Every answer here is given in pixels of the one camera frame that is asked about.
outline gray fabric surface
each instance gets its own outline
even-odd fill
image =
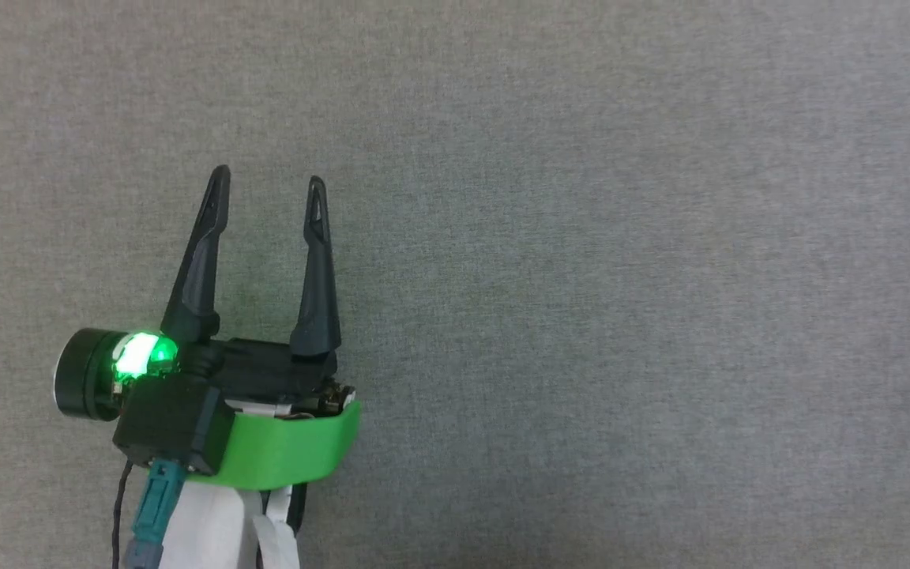
[[[108,563],[51,368],[159,323],[227,162],[227,334],[329,184],[307,567],[910,568],[910,0],[276,4],[0,3],[0,567]]]

